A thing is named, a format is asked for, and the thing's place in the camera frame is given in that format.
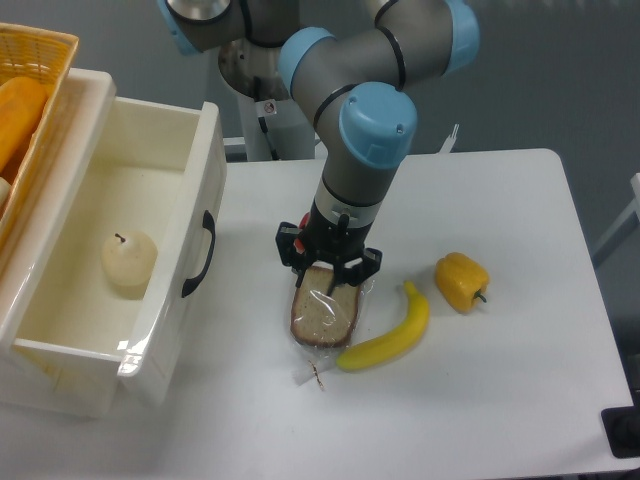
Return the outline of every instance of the white drawer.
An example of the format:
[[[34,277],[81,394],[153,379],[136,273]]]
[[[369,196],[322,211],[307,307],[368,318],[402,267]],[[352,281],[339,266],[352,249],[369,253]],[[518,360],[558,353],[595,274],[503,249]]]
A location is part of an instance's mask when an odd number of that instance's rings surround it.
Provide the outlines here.
[[[87,74],[72,69],[69,81]],[[210,103],[198,111],[113,95],[111,86],[84,98],[106,105],[104,115],[95,130],[65,132],[59,153],[79,143],[80,156],[59,159],[72,170],[54,162],[16,242],[18,265],[0,277],[0,400],[99,416],[119,381],[150,404],[166,394],[213,254],[222,130]],[[102,271],[102,243],[118,230],[145,231],[158,246],[145,292],[117,290]]]

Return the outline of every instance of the bread slice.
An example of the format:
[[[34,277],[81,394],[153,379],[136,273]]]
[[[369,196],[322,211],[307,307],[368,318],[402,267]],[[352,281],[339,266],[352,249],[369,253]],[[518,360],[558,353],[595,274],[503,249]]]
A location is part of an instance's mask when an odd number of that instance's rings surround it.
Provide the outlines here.
[[[303,345],[343,347],[351,340],[358,318],[360,287],[340,285],[327,291],[333,270],[309,268],[291,305],[291,334]]]

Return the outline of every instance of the pepper stem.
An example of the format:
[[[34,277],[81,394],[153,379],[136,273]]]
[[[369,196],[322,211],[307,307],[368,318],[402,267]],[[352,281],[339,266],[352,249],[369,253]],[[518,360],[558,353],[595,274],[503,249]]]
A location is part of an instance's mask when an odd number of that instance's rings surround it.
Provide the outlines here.
[[[479,298],[480,300],[482,300],[484,303],[487,303],[487,299],[485,298],[484,295],[482,295],[482,290],[478,290],[474,295],[473,298]]]

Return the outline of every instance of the yellow bell pepper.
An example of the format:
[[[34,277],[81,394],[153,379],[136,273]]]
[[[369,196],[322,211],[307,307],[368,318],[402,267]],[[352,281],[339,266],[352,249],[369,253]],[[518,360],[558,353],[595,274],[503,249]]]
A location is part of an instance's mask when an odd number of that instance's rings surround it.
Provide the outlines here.
[[[461,313],[487,301],[483,294],[489,281],[487,271],[463,253],[450,253],[436,264],[436,285],[449,305]]]

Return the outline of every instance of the blue joint cap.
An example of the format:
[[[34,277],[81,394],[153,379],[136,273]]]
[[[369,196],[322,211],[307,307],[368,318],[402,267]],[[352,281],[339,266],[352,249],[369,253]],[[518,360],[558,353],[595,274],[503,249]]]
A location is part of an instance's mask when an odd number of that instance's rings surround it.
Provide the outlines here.
[[[473,62],[480,49],[480,28],[473,10],[464,0],[445,0],[453,21],[451,58],[445,75]]]
[[[324,28],[309,27],[297,31],[285,42],[280,50],[278,71],[289,95],[296,69],[311,47],[325,38],[335,38]]]
[[[340,108],[340,135],[363,164],[398,168],[411,150],[418,112],[411,99],[391,85],[367,82],[355,87]]]
[[[173,40],[176,42],[178,46],[178,50],[182,55],[195,55],[196,53],[202,53],[193,44],[189,41],[189,39],[182,33],[180,27],[176,23],[176,20],[171,15],[169,11],[169,7],[167,6],[166,0],[157,0],[156,1],[158,8],[160,9],[160,13],[162,13],[162,17],[164,18],[167,27],[169,27],[169,32],[171,32],[171,36]]]

